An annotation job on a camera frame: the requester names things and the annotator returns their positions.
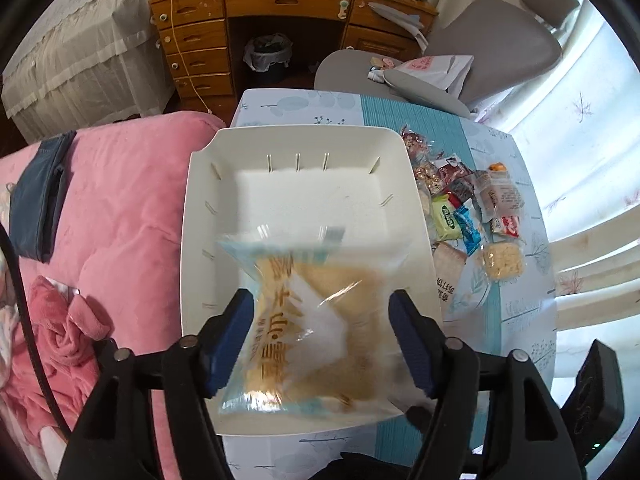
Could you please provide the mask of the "red and white candy packet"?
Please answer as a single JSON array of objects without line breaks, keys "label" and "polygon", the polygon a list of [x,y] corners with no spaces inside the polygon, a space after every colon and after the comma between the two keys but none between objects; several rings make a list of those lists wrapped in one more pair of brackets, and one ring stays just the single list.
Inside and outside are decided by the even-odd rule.
[{"label": "red and white candy packet", "polygon": [[491,233],[506,238],[520,237],[521,226],[519,216],[505,216],[493,218],[490,222]]}]

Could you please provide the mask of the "white curtain with flowers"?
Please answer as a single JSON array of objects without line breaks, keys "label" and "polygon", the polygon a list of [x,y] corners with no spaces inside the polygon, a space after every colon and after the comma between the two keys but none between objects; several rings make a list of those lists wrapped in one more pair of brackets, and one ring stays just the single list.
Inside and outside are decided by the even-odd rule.
[{"label": "white curtain with flowers", "polygon": [[[446,26],[476,0],[430,0]],[[520,4],[521,0],[503,0]],[[625,418],[588,465],[639,474],[639,0],[577,0],[558,66],[480,114],[525,160],[551,247],[558,306],[553,391],[565,398],[593,339],[615,350]]]}]

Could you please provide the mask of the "green snack packet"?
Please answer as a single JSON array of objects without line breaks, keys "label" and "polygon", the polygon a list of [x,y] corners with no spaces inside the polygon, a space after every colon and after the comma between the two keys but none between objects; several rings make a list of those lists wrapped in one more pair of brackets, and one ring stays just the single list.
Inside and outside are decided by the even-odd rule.
[{"label": "green snack packet", "polygon": [[436,240],[460,240],[462,232],[456,218],[454,218],[454,205],[450,203],[447,195],[439,195],[432,198],[431,217],[435,227]]}]

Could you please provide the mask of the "nut mix clear packet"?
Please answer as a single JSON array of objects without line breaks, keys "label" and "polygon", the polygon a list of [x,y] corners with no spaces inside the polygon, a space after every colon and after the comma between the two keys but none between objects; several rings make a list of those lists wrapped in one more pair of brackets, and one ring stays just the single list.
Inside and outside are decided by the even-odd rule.
[{"label": "nut mix clear packet", "polygon": [[440,194],[445,185],[430,159],[431,147],[428,141],[408,126],[401,129],[400,136],[404,141],[416,180],[428,189],[431,196]]}]

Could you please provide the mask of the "pink crumpled clothing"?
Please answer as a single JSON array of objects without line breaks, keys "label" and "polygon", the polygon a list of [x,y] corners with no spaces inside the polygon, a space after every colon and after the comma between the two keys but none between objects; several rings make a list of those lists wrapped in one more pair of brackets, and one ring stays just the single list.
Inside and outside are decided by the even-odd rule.
[{"label": "pink crumpled clothing", "polygon": [[[27,307],[32,331],[58,407],[73,427],[99,378],[93,344],[110,328],[94,314],[81,295],[66,296],[50,280],[37,276],[30,286]],[[12,335],[8,379],[1,397],[31,445],[40,445],[40,431],[56,422],[32,367],[21,327]]]}]

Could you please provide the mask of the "trash bin with bag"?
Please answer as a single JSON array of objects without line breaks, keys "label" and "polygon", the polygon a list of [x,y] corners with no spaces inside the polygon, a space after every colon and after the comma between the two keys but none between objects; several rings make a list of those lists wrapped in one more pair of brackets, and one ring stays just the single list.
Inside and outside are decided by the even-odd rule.
[{"label": "trash bin with bag", "polygon": [[261,36],[250,40],[244,49],[243,62],[258,74],[273,67],[288,68],[293,55],[293,43],[283,34]]}]

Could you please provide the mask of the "clear brown cake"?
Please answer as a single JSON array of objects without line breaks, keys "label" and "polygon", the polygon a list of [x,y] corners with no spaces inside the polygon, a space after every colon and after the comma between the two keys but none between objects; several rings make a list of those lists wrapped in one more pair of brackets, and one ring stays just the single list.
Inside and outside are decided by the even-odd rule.
[{"label": "clear brown cake", "polygon": [[524,207],[523,197],[507,171],[475,171],[473,186],[484,223],[518,216]]}]

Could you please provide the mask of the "yellow puffed rice cake packet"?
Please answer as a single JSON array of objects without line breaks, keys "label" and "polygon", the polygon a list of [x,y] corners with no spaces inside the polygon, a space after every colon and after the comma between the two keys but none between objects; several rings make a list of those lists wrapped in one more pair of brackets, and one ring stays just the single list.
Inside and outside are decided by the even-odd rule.
[{"label": "yellow puffed rice cake packet", "polygon": [[518,278],[525,269],[521,245],[515,242],[491,242],[480,248],[482,265],[493,282]]}]

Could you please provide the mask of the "wooden desk with drawers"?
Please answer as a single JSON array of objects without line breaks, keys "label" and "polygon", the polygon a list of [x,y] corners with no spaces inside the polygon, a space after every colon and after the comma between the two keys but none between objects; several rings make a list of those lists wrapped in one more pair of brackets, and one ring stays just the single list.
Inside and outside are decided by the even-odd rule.
[{"label": "wooden desk with drawers", "polygon": [[[374,13],[374,2],[417,16],[425,29],[437,15],[416,0],[150,0],[150,8],[178,108],[210,110],[228,122],[246,89],[312,88],[319,64],[336,50],[418,56],[413,36]],[[245,48],[274,34],[291,40],[291,61],[257,73],[243,60]]]}]

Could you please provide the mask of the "dark red snack packet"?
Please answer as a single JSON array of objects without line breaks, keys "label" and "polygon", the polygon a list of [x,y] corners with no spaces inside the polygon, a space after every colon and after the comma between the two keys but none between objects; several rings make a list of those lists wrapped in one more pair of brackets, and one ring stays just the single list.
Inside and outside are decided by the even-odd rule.
[{"label": "dark red snack packet", "polygon": [[439,179],[442,180],[442,187],[446,188],[458,179],[464,179],[472,174],[472,170],[466,166],[457,154],[434,160]]}]

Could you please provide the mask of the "clear bag of rice crackers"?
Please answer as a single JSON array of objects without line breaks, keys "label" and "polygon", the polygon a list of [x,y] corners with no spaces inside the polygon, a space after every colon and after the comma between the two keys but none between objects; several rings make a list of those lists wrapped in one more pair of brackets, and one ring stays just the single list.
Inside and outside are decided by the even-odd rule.
[{"label": "clear bag of rice crackers", "polygon": [[221,414],[390,414],[399,348],[388,300],[406,240],[260,228],[219,245],[250,279],[255,305]]}]

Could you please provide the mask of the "white lace fabric cover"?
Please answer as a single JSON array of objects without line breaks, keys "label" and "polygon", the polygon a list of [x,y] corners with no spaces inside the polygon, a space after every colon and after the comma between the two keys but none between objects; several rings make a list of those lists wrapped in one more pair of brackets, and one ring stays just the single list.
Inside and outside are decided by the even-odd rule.
[{"label": "white lace fabric cover", "polygon": [[1,99],[36,143],[158,115],[174,91],[150,0],[54,0],[6,64]]}]

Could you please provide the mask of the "teal floral tablecloth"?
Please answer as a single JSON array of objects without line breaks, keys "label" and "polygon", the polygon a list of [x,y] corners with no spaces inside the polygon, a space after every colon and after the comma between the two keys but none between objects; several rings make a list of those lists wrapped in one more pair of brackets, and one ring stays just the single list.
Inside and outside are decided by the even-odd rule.
[{"label": "teal floral tablecloth", "polygon": [[448,332],[478,350],[529,353],[544,382],[551,382],[556,343],[555,284],[544,218],[524,159],[510,134],[478,122],[416,104],[352,93],[298,89],[250,89],[243,93],[232,124],[242,126],[322,125],[408,127],[433,150],[456,154],[468,166],[485,169],[503,162],[524,200],[520,234],[525,269],[511,281],[489,283],[473,272],[469,299],[452,304],[458,319]]}]

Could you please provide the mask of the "orange oats bar packet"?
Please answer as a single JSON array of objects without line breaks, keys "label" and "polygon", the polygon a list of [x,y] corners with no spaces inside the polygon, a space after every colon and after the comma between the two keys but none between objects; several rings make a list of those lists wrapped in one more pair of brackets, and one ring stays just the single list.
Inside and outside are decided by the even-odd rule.
[{"label": "orange oats bar packet", "polygon": [[498,178],[505,178],[509,175],[508,168],[506,168],[506,165],[502,162],[495,162],[494,164],[491,164],[487,171]]}]

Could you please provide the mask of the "dark blue folded cloth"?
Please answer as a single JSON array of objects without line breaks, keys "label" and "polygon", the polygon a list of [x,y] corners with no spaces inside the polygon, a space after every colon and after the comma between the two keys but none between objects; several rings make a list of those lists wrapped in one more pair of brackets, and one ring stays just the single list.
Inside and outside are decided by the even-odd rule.
[{"label": "dark blue folded cloth", "polygon": [[11,192],[9,237],[17,255],[48,263],[66,199],[72,130],[40,143]]}]

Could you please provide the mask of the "pink bed quilt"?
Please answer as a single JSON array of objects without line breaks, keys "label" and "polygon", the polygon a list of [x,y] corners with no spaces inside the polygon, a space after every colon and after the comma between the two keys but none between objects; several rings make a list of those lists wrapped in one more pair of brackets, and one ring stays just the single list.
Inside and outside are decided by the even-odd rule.
[{"label": "pink bed quilt", "polygon": [[120,346],[145,354],[173,344],[190,157],[223,126],[178,112],[78,131],[52,258],[20,262],[27,300],[42,275],[83,296]]}]

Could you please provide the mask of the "beige soda cracker packet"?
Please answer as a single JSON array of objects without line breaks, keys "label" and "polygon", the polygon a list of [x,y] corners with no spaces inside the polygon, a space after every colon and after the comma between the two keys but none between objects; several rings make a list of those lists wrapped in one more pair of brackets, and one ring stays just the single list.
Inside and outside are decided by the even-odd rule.
[{"label": "beige soda cracker packet", "polygon": [[439,243],[433,252],[433,258],[438,298],[442,310],[446,310],[454,298],[468,257],[465,252],[460,252],[446,243]]}]

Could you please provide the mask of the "white and pink paper bag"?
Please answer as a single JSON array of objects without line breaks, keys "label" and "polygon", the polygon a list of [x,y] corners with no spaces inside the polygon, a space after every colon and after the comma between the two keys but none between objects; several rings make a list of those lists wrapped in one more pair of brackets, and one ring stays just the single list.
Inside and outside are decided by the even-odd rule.
[{"label": "white and pink paper bag", "polygon": [[383,72],[393,88],[422,89],[427,84],[458,98],[474,61],[473,55],[429,55],[402,63]]}]

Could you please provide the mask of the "blue snack packet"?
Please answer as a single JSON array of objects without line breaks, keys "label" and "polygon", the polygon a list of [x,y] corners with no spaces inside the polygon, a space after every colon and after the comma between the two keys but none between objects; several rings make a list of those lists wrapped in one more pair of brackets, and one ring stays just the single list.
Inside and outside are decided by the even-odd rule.
[{"label": "blue snack packet", "polygon": [[466,254],[472,256],[484,244],[485,235],[482,224],[477,220],[475,211],[464,205],[454,211],[454,218],[462,233]]}]

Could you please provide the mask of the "grey office chair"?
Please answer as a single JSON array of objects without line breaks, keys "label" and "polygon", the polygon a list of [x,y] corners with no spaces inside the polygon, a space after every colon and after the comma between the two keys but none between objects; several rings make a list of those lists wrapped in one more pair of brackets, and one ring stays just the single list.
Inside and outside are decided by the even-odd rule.
[{"label": "grey office chair", "polygon": [[521,0],[518,8],[502,0],[475,0],[445,28],[425,38],[418,22],[384,4],[370,5],[378,15],[404,26],[422,56],[473,55],[474,61],[456,99],[427,84],[422,89],[393,88],[374,68],[367,50],[337,50],[320,64],[314,90],[337,91],[411,102],[470,118],[487,100],[550,72],[562,47],[553,33],[578,9],[578,0]]}]

